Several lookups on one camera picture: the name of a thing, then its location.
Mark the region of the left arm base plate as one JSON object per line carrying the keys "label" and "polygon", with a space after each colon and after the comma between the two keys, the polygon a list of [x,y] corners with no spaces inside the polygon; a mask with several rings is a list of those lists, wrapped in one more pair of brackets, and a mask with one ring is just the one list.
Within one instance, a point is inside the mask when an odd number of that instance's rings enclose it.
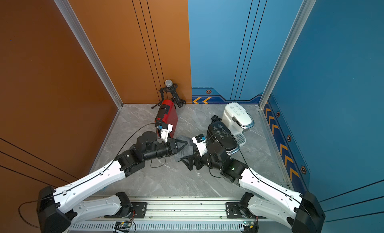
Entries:
{"label": "left arm base plate", "polygon": [[121,208],[122,218],[144,219],[147,212],[147,202],[133,202],[129,206]]}

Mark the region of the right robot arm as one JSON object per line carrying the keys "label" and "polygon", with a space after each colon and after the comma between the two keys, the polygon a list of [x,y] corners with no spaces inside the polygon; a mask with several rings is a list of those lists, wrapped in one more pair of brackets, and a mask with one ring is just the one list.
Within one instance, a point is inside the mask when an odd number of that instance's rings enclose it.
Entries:
{"label": "right robot arm", "polygon": [[222,178],[248,191],[239,202],[246,218],[265,217],[293,233],[320,233],[326,219],[317,197],[286,189],[261,176],[246,163],[232,158],[218,143],[200,153],[195,144],[183,146],[178,157],[189,169],[217,169]]}

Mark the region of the black coffee machine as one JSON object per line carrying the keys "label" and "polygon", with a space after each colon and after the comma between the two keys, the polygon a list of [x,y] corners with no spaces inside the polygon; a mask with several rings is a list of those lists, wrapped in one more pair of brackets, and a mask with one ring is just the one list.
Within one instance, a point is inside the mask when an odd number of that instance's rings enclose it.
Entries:
{"label": "black coffee machine", "polygon": [[212,122],[207,129],[207,142],[218,142],[227,152],[228,155],[239,151],[239,144],[228,127],[222,122],[217,115],[211,118]]}

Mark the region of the red coffee machine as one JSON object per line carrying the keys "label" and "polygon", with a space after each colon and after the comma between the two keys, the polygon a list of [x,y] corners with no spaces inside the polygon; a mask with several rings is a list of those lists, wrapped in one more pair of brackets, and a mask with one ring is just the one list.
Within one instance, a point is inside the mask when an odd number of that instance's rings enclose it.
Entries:
{"label": "red coffee machine", "polygon": [[169,131],[169,136],[170,138],[173,138],[178,119],[175,104],[171,100],[164,100],[155,117],[155,126],[157,128],[158,136],[160,136],[161,130],[165,129],[165,124],[168,124],[172,125],[172,130]]}

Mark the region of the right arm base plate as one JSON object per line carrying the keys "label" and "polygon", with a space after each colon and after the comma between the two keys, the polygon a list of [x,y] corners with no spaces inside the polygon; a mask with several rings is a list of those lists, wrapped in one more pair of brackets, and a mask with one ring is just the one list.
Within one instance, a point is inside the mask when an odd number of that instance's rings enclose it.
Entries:
{"label": "right arm base plate", "polygon": [[242,213],[238,202],[225,203],[227,219],[256,219],[254,215]]}

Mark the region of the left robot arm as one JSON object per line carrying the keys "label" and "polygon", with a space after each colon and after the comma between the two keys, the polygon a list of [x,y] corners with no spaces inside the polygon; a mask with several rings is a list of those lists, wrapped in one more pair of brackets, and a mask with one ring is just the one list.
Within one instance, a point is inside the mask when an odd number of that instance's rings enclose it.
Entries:
{"label": "left robot arm", "polygon": [[95,172],[63,187],[46,187],[40,190],[37,215],[41,232],[62,233],[76,221],[99,216],[131,216],[133,206],[125,193],[117,193],[101,203],[91,201],[87,205],[83,201],[99,190],[143,169],[146,161],[170,157],[191,144],[191,138],[181,136],[159,142],[155,132],[147,131],[137,138],[136,144]]}

